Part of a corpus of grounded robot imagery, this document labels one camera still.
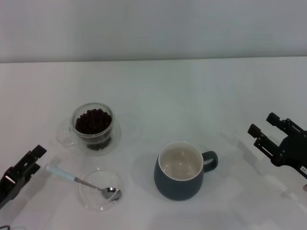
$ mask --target white table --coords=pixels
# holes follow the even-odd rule
[[[307,225],[303,176],[277,168],[253,146],[254,123],[279,144],[270,112],[307,128],[307,57],[0,65],[0,173],[40,144],[38,164],[80,175],[94,166],[124,179],[123,199],[106,213],[79,203],[75,186],[41,168],[2,210],[0,225],[27,230],[301,230]],[[112,148],[85,157],[56,141],[57,128],[87,102],[115,113]],[[218,168],[182,202],[157,191],[160,149],[186,140],[214,150]]]

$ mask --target metal spoon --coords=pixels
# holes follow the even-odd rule
[[[111,199],[111,201],[116,201],[116,200],[119,200],[121,198],[121,191],[117,188],[113,188],[113,187],[110,187],[110,188],[104,188],[104,189],[101,189],[101,188],[98,188],[84,180],[81,180],[80,178],[56,167],[56,166],[53,166],[53,165],[50,165],[50,164],[47,164],[45,166],[45,170],[52,173],[52,174],[55,174],[57,176],[61,176],[63,178],[66,178],[70,181],[75,181],[75,182],[78,182],[78,183],[81,183],[83,185],[86,185],[86,186],[89,186],[91,188],[94,188],[98,191],[100,191],[102,193],[102,196],[105,198],[105,199]]]

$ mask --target dark teal mug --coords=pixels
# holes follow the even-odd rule
[[[166,145],[154,168],[154,182],[162,195],[171,200],[187,200],[201,188],[203,174],[217,167],[215,152],[201,152],[185,141]]]

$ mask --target glass saucer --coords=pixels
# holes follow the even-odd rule
[[[120,175],[113,170],[104,167],[96,167],[86,172],[81,179],[101,189],[108,187],[118,188],[123,196],[123,180]],[[112,200],[112,198],[105,199],[100,191],[83,184],[78,183],[76,187],[79,201],[91,211],[107,211],[122,199],[122,196],[115,201]]]

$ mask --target spoon handle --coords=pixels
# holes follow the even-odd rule
[[[78,178],[78,177],[75,177],[74,181],[75,181],[75,182],[78,182],[78,183],[81,183],[81,184],[83,184],[83,185],[89,186],[89,187],[91,187],[91,188],[94,188],[94,189],[96,189],[96,190],[102,192],[102,190],[101,190],[100,188],[98,188],[98,187],[96,187],[96,186],[94,186],[94,185],[92,185],[92,184],[90,184],[90,183],[87,183],[86,181],[81,180],[81,179]]]
[[[48,172],[52,173],[52,174],[55,174],[55,175],[57,175],[57,176],[64,177],[64,178],[66,178],[66,179],[68,179],[68,180],[70,180],[70,181],[75,181],[75,182],[84,184],[84,185],[86,185],[86,186],[89,186],[89,187],[91,187],[91,188],[94,188],[94,189],[96,189],[96,190],[102,192],[102,190],[101,190],[100,188],[98,188],[98,187],[96,187],[96,186],[94,186],[94,185],[92,185],[92,184],[90,184],[90,183],[87,183],[86,181],[81,180],[80,178],[78,178],[78,177],[76,177],[76,176],[74,176],[74,175],[72,175],[72,174],[70,174],[70,173],[68,173],[68,172],[66,172],[66,171],[64,171],[64,170],[62,170],[62,169],[56,167],[56,166],[47,164],[47,165],[45,166],[45,169],[46,169]]]
[[[70,181],[74,181],[75,180],[75,176],[56,167],[56,166],[53,166],[53,165],[50,165],[50,164],[46,164],[45,166],[45,170],[47,170],[48,172],[52,173],[52,174],[55,174],[57,176],[61,176],[61,177],[64,177]]]

